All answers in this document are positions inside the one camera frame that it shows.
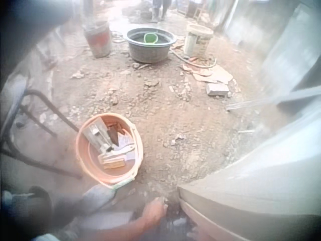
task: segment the gray metal basin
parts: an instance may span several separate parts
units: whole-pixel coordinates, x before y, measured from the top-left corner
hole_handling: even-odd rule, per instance
[[[158,42],[155,44],[144,43],[143,38],[146,33],[156,33]],[[141,63],[157,63],[165,60],[171,45],[176,42],[174,34],[148,27],[129,30],[124,37],[128,41],[131,57]]]

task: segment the metal rod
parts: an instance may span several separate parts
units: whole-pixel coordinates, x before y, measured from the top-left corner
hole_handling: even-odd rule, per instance
[[[63,169],[60,168],[56,168],[53,166],[49,166],[47,164],[43,164],[41,162],[38,162],[36,160],[33,160],[27,156],[25,156],[24,154],[22,154],[17,147],[15,147],[14,143],[11,141],[9,134],[5,137],[6,143],[8,145],[8,148],[10,149],[11,153],[7,150],[2,149],[1,152],[3,154],[5,154],[6,156],[12,157],[14,159],[17,159],[29,166],[33,166],[33,167],[37,167],[49,172],[54,172],[60,175],[64,175],[64,176],[69,176],[69,177],[74,177],[77,179],[82,178],[82,174],[78,174],[78,173],[74,173],[74,172],[69,172],[69,171],[65,171]]]
[[[27,89],[25,95],[36,95],[38,96],[57,116],[60,117],[67,125],[69,125],[76,132],[79,132],[79,129],[72,124],[49,100],[48,98],[42,94],[40,91],[35,89]]]
[[[51,131],[48,127],[46,127],[44,124],[42,124],[37,118],[35,118],[25,106],[22,104],[20,105],[20,109],[23,113],[25,113],[30,119],[32,119],[37,125],[39,125],[42,129],[44,129],[46,132],[48,132],[53,137],[57,137],[57,134]]]
[[[312,97],[320,94],[321,94],[321,86],[317,86],[313,88],[297,90],[297,91],[288,93],[286,95],[272,96],[265,99],[257,99],[257,100],[250,100],[250,101],[245,101],[241,103],[229,104],[226,106],[226,110],[254,107],[258,105],[271,104],[271,103],[278,104],[280,102],[303,99],[303,98]]]

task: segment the brick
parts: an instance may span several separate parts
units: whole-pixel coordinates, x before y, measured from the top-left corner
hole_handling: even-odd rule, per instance
[[[229,87],[224,84],[207,84],[206,85],[206,94],[208,96],[225,96],[229,92]]]

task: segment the gray pants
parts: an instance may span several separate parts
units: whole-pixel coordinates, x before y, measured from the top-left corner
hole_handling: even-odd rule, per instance
[[[161,6],[163,6],[163,11],[164,11],[164,9],[167,10],[171,4],[172,4],[172,0],[152,0],[153,9],[160,9]]]

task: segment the chair leg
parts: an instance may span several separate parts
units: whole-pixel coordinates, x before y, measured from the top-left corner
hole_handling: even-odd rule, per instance
[[[72,129],[74,129],[76,132],[79,132],[79,129],[72,124],[51,102],[48,100],[48,98],[42,94],[40,91],[35,89],[27,89],[26,95],[36,95],[38,96],[57,116],[59,116],[67,125],[69,125]]]
[[[12,157],[14,159],[17,159],[17,160],[19,160],[19,161],[21,161],[21,162],[23,162],[23,163],[25,163],[25,164],[27,164],[29,166],[37,167],[37,168],[40,168],[40,169],[43,169],[43,170],[46,170],[46,171],[49,171],[49,172],[54,172],[54,173],[57,173],[57,174],[60,174],[60,175],[64,175],[64,176],[68,176],[68,177],[74,177],[74,178],[77,178],[77,179],[82,178],[82,174],[69,172],[69,171],[65,171],[65,170],[60,169],[60,168],[49,166],[49,165],[43,164],[41,162],[38,162],[38,161],[36,161],[34,159],[31,159],[31,158],[25,156],[14,145],[14,143],[11,141],[9,135],[7,135],[5,137],[5,139],[6,139],[6,143],[8,145],[8,148],[9,148],[10,152],[5,150],[5,149],[2,149],[1,152],[4,155]]]
[[[48,127],[46,127],[44,124],[40,123],[40,121],[35,118],[28,110],[25,106],[23,106],[22,104],[20,105],[20,109],[23,113],[25,113],[30,119],[32,119],[37,125],[39,125],[42,129],[44,129],[46,132],[48,132],[50,135],[52,135],[53,137],[57,137],[57,134],[54,133],[53,131],[51,131]]]

